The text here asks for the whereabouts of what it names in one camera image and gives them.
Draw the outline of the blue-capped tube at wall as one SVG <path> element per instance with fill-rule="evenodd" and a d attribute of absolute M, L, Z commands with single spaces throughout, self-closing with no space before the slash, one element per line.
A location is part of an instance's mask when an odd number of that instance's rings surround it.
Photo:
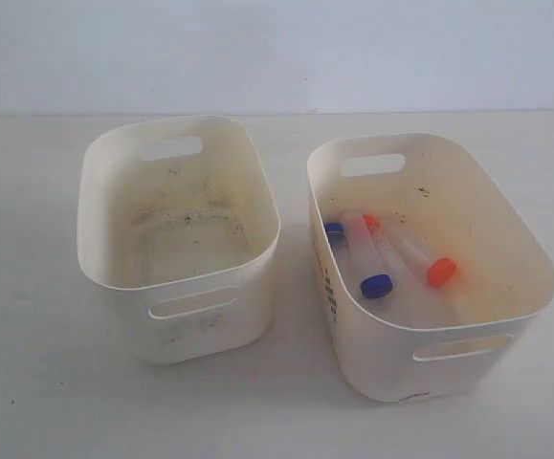
<path fill-rule="evenodd" d="M 344 227 L 340 222 L 325 223 L 324 230 L 332 250 L 337 250 L 346 245 Z"/>

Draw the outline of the cream plastic bin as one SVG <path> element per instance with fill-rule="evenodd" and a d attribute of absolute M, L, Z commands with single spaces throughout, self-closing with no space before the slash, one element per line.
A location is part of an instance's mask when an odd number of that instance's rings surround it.
<path fill-rule="evenodd" d="M 326 143 L 308 159 L 310 222 L 335 354 L 347 382 L 380 402 L 464 392 L 554 297 L 554 265 L 473 156 L 429 134 Z M 399 254 L 392 291 L 362 296 L 347 243 L 324 230 L 346 210 L 373 215 L 457 265 L 433 289 Z"/>
<path fill-rule="evenodd" d="M 127 124 L 87 148 L 78 264 L 138 358 L 173 364 L 258 339 L 280 219 L 248 131 L 221 116 Z"/>

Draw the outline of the blue-capped tube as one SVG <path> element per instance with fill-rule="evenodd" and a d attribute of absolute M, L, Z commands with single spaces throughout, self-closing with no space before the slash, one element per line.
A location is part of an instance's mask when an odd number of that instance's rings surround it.
<path fill-rule="evenodd" d="M 388 295 L 393 289 L 393 283 L 376 250 L 363 214 L 357 210 L 346 210 L 342 214 L 342 223 L 350 262 L 362 296 L 377 299 Z"/>
<path fill-rule="evenodd" d="M 344 227 L 340 222 L 325 223 L 324 230 L 332 250 L 337 250 L 346 245 Z"/>

